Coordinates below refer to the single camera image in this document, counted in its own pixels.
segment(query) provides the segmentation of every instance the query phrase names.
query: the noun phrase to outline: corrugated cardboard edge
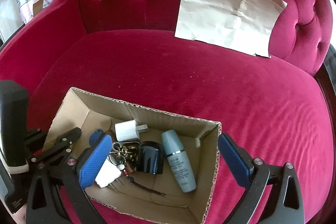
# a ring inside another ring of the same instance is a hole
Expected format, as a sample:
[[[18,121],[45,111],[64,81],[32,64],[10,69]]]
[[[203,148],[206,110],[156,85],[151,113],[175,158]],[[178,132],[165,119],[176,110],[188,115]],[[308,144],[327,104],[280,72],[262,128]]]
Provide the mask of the corrugated cardboard edge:
[[[112,100],[112,101],[115,101],[115,102],[118,102],[118,103],[123,103],[123,104],[131,105],[131,106],[135,106],[135,107],[138,107],[138,108],[144,108],[144,109],[148,109],[148,110],[155,111],[155,112],[161,112],[161,113],[164,113],[164,114],[167,114],[167,115],[170,115],[170,116],[174,116],[174,117],[182,117],[182,118],[188,118],[188,119],[193,119],[193,120],[198,120],[198,121],[206,121],[206,122],[215,123],[218,126],[218,136],[222,133],[222,123],[221,122],[216,122],[216,121],[212,121],[212,120],[195,118],[195,117],[190,117],[190,116],[186,116],[186,115],[175,114],[175,113],[168,112],[168,111],[158,110],[158,109],[155,109],[155,108],[146,107],[146,106],[142,106],[142,105],[126,102],[124,100],[118,100],[118,99],[110,98],[110,97],[107,97],[107,96],[102,96],[102,95],[99,95],[99,94],[96,94],[96,93],[92,93],[92,92],[88,92],[86,90],[82,90],[82,89],[76,88],[74,86],[71,87],[69,90],[71,90],[71,89],[77,90],[77,91],[80,91],[82,93],[86,93],[86,94],[89,94],[89,95],[92,95],[92,96],[102,97],[104,99]],[[213,179],[212,179],[211,192],[210,192],[210,196],[209,196],[209,200],[208,200],[207,206],[205,208],[205,212],[203,214],[203,218],[202,218],[201,224],[205,223],[206,218],[207,218],[208,213],[209,213],[210,205],[211,205],[211,202],[212,202],[212,197],[213,197],[213,193],[214,193],[214,190],[215,190],[215,185],[216,185],[216,180],[217,180],[217,175],[218,175],[218,170],[219,170],[219,157],[220,157],[220,155],[219,155],[219,150],[218,150],[218,147],[217,147],[216,165],[215,165],[215,172],[214,172]],[[116,208],[114,208],[112,206],[108,206],[108,205],[106,205],[106,204],[104,204],[104,203],[96,200],[95,198],[91,198],[91,199],[94,200],[94,201],[96,201],[96,202],[98,202],[98,203],[100,203],[100,204],[102,204],[102,205],[104,205],[104,206],[106,206],[106,207],[108,207],[108,208],[110,208],[110,209],[113,209],[113,210],[116,211]],[[150,221],[148,219],[137,217],[137,216],[131,215],[131,214],[126,214],[126,213],[121,213],[121,214],[132,216],[132,217],[135,217],[135,218],[138,218],[138,219],[142,219],[142,220],[146,220],[146,221],[149,221],[149,222],[152,222],[152,223],[167,224],[167,223],[163,223],[163,222]]]

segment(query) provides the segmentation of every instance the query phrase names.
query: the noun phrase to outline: small bottle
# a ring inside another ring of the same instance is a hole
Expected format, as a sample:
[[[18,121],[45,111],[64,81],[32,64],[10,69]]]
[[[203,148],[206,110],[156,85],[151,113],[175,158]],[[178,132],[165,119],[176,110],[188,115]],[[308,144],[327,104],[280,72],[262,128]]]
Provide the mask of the small bottle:
[[[162,133],[162,144],[165,149],[169,165],[184,193],[196,189],[196,181],[191,168],[187,152],[177,136],[175,130]]]

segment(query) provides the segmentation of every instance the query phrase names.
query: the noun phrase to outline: screw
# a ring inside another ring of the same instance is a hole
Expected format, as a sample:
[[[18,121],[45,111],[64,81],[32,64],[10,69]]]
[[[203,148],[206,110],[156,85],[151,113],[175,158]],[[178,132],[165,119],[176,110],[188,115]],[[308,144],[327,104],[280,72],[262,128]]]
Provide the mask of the screw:
[[[289,168],[289,169],[293,169],[294,165],[291,162],[287,162],[286,167]]]
[[[77,160],[76,159],[69,159],[68,160],[68,165],[75,165],[76,164],[76,162],[77,162]]]
[[[37,168],[40,169],[40,170],[43,169],[44,168],[44,163],[43,162],[39,163]]]
[[[264,162],[263,162],[263,160],[262,160],[261,158],[255,158],[255,159],[254,159],[254,163],[255,163],[256,165],[262,165]]]

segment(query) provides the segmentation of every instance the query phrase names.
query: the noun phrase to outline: blue gripper pad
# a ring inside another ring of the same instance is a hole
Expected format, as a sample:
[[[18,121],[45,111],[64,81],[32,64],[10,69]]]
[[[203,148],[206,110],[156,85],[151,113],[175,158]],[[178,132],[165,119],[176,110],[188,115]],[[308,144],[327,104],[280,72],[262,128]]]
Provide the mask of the blue gripper pad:
[[[103,133],[103,130],[97,129],[95,132],[92,133],[89,139],[90,146],[93,146],[96,140],[100,137],[100,135]]]
[[[218,137],[218,149],[238,185],[247,189],[251,185],[250,171],[224,134]]]
[[[82,189],[92,186],[111,149],[111,136],[102,133],[94,145],[84,150],[80,155],[76,173]]]

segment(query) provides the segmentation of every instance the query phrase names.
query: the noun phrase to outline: crumpled paper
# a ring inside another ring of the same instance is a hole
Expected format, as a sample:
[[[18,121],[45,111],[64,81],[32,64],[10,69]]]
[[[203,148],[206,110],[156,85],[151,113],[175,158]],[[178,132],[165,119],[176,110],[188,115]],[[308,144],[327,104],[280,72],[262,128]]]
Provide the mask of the crumpled paper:
[[[269,57],[283,0],[181,0],[175,37]]]

